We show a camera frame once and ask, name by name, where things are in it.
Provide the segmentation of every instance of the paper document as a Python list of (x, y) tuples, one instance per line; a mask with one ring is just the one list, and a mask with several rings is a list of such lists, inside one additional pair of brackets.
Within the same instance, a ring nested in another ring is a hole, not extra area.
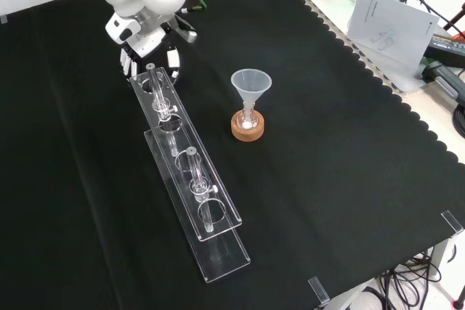
[(438, 20), (395, 0), (357, 0), (347, 38), (414, 69)]

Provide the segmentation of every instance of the test tube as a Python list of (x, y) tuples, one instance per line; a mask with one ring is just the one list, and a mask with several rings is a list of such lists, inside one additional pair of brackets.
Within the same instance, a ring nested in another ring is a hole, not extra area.
[(153, 109), (158, 113), (160, 121), (168, 121), (171, 118), (171, 112), (169, 111), (169, 101), (163, 97), (161, 91), (160, 81), (158, 80), (158, 72), (155, 69), (153, 63), (149, 63), (145, 66), (147, 73), (152, 83), (153, 89)]
[(209, 185), (206, 179), (202, 176), (200, 157), (197, 156), (197, 149), (195, 147), (188, 147), (186, 149), (187, 160), (189, 161), (190, 173), (192, 174), (192, 183), (190, 190), (195, 195), (195, 199), (201, 203), (200, 214), (205, 224), (207, 232), (213, 232), (213, 223), (211, 220), (211, 213), (209, 207)]
[(168, 139), (168, 146), (171, 151), (171, 156), (174, 158), (179, 154), (177, 149), (176, 139), (173, 135), (173, 125), (171, 124), (171, 119), (163, 123), (163, 128), (166, 132), (166, 138)]

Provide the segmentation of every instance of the white ball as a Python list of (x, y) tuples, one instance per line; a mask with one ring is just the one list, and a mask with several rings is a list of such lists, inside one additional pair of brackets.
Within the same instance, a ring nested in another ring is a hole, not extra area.
[(250, 130), (252, 128), (252, 126), (253, 126), (252, 122), (250, 122), (250, 121), (243, 121), (242, 122), (242, 128), (244, 130)]

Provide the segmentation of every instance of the wooden base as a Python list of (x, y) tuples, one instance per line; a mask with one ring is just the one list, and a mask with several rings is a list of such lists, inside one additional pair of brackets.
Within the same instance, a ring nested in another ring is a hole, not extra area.
[(264, 119), (263, 115), (255, 110), (256, 116), (259, 118), (259, 123), (256, 127), (250, 130), (244, 130), (238, 125), (238, 116), (242, 112), (239, 110), (231, 118), (231, 131), (235, 138), (239, 139), (242, 142), (253, 142), (256, 141), (263, 135), (264, 132)]

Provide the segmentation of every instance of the acrylic stand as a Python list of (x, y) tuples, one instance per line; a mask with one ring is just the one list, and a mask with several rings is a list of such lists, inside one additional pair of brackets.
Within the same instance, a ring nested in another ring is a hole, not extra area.
[(242, 220), (163, 68), (131, 78), (150, 130), (145, 138), (206, 282), (250, 263)]

